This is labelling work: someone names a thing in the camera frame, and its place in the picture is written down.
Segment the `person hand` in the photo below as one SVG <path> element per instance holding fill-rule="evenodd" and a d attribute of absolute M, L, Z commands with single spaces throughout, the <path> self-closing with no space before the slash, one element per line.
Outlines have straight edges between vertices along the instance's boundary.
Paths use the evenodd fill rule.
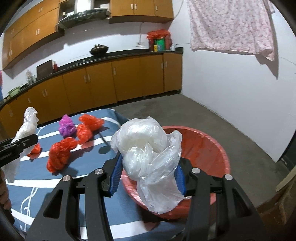
<path fill-rule="evenodd" d="M 0 202 L 4 210 L 11 209 L 11 201 L 9 199 L 9 191 L 5 182 L 4 172 L 1 170 L 1 183 L 0 183 Z"/>

